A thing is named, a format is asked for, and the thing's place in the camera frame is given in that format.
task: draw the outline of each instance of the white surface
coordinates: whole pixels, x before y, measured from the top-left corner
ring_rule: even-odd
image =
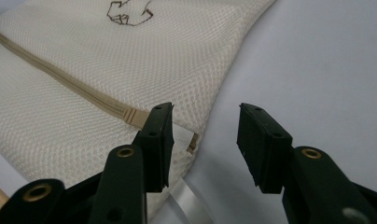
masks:
[[[185,178],[215,223],[286,223],[281,195],[255,188],[236,146],[241,102],[268,111],[293,145],[326,151],[377,190],[377,1],[279,0],[244,40]],[[187,223],[169,199],[153,223]]]

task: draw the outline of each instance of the white mesh bag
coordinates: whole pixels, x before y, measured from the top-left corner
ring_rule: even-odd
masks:
[[[272,0],[32,0],[0,16],[0,151],[30,180],[102,171],[154,106],[172,102],[171,185],[217,91]],[[168,195],[148,196],[152,217]]]

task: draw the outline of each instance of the embroidered logo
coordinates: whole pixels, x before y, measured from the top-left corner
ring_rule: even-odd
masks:
[[[107,16],[111,21],[120,25],[136,26],[153,17],[153,13],[147,8],[151,0],[126,0],[125,2],[110,3]]]

